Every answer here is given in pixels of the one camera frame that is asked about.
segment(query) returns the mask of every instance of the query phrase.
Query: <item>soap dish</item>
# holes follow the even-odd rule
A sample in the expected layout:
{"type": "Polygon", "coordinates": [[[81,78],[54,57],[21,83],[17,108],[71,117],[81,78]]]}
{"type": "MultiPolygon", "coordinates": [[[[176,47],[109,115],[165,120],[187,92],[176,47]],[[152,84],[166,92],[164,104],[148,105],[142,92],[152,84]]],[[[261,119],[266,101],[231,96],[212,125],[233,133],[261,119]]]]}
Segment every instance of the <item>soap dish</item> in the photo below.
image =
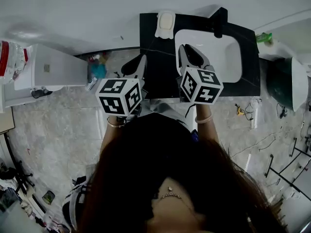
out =
{"type": "Polygon", "coordinates": [[[157,26],[155,37],[161,37],[162,39],[174,38],[174,25],[175,25],[175,13],[172,11],[160,11],[157,14],[157,26]]]}

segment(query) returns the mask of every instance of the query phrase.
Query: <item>blue object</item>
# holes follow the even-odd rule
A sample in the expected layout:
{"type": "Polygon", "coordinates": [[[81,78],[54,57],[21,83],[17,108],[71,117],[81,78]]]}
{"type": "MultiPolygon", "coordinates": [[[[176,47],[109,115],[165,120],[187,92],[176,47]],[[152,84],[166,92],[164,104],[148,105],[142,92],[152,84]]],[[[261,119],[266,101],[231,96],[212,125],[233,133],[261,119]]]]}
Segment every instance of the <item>blue object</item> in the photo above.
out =
{"type": "Polygon", "coordinates": [[[91,66],[91,72],[97,79],[104,79],[106,76],[106,66],[104,64],[93,64],[91,66]]]}
{"type": "Polygon", "coordinates": [[[193,139],[194,142],[198,142],[199,141],[199,134],[197,132],[196,129],[194,129],[192,132],[191,132],[191,137],[193,139]]]}

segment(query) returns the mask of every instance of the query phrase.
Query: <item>black faucet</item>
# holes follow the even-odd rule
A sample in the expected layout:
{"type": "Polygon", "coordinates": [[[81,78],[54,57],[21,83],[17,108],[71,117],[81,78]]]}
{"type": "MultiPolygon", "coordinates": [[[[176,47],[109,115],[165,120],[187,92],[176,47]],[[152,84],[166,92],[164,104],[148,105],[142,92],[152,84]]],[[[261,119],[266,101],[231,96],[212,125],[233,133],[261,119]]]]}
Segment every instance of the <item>black faucet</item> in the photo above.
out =
{"type": "Polygon", "coordinates": [[[213,29],[214,29],[214,36],[216,38],[223,37],[223,25],[228,22],[228,11],[220,7],[210,18],[209,21],[211,22],[213,29]]]}

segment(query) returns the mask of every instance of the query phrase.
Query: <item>bracelet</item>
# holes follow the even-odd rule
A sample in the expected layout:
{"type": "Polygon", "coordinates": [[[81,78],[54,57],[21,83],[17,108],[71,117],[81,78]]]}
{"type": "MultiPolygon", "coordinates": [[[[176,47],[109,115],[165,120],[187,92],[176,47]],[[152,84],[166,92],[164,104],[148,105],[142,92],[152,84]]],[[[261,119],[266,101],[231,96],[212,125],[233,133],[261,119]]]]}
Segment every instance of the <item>bracelet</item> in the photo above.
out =
{"type": "Polygon", "coordinates": [[[197,124],[203,124],[203,123],[206,123],[206,122],[209,122],[213,119],[212,115],[210,115],[209,117],[203,119],[203,120],[198,120],[196,117],[195,117],[195,122],[197,124]]]}
{"type": "Polygon", "coordinates": [[[121,128],[123,127],[127,122],[126,122],[126,118],[124,119],[124,123],[121,125],[114,125],[112,123],[109,122],[109,117],[107,118],[107,123],[112,127],[112,128],[121,128]]]}

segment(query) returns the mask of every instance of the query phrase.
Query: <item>small box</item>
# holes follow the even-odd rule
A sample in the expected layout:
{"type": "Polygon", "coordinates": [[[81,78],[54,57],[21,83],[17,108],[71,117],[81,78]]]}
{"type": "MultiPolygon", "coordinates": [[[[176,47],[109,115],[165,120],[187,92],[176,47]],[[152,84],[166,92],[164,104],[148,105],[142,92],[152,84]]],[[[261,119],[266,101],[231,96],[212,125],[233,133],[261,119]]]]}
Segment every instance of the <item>small box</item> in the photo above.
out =
{"type": "Polygon", "coordinates": [[[181,89],[192,103],[214,104],[224,86],[213,71],[187,67],[181,89]]]}
{"type": "Polygon", "coordinates": [[[103,79],[96,98],[105,113],[128,117],[142,100],[139,79],[103,79]]]}

